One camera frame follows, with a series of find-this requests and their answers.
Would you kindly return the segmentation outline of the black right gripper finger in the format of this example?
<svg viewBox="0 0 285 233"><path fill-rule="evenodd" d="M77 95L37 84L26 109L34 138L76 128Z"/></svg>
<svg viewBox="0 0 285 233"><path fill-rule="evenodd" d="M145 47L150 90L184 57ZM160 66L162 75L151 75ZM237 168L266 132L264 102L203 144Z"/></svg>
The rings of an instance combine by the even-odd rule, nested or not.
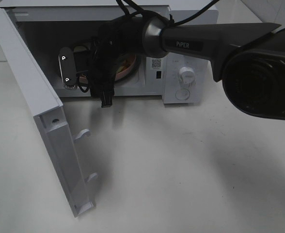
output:
<svg viewBox="0 0 285 233"><path fill-rule="evenodd" d="M100 90L101 107L102 108L111 107L113 96L114 96L114 84L113 83L103 84Z"/></svg>

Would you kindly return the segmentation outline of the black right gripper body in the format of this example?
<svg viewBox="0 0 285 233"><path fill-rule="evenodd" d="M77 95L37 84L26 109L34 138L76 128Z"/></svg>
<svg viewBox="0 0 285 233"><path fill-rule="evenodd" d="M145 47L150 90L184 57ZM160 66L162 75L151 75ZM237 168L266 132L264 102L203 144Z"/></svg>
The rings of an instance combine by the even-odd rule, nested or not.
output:
<svg viewBox="0 0 285 233"><path fill-rule="evenodd" d="M120 22L105 22L92 38L88 78L92 95L106 90L114 91L116 71L122 55L120 26Z"/></svg>

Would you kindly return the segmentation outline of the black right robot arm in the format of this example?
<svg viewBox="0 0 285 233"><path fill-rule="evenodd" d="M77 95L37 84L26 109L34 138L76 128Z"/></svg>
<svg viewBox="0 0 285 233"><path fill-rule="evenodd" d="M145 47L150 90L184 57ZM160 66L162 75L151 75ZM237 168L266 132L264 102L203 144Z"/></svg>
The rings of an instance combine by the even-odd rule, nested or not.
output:
<svg viewBox="0 0 285 233"><path fill-rule="evenodd" d="M276 23L173 26L153 15L108 21L89 60L91 95L111 106L125 55L159 59L168 53L208 60L214 81L240 111L285 120L285 28Z"/></svg>

